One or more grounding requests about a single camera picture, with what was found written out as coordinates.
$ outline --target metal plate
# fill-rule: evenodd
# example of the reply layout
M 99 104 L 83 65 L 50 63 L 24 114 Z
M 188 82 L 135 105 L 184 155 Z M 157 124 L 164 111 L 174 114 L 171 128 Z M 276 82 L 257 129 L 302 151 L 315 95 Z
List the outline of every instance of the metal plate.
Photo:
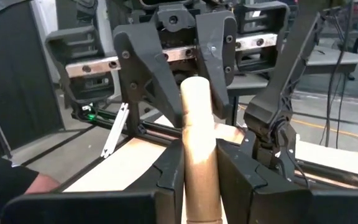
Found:
M 236 51 L 245 51 L 276 45 L 277 34 L 260 34 L 236 39 Z M 194 58 L 195 46 L 176 47 L 163 50 L 168 62 L 188 60 Z M 70 78 L 120 70 L 117 56 L 85 62 L 71 63 L 66 66 Z

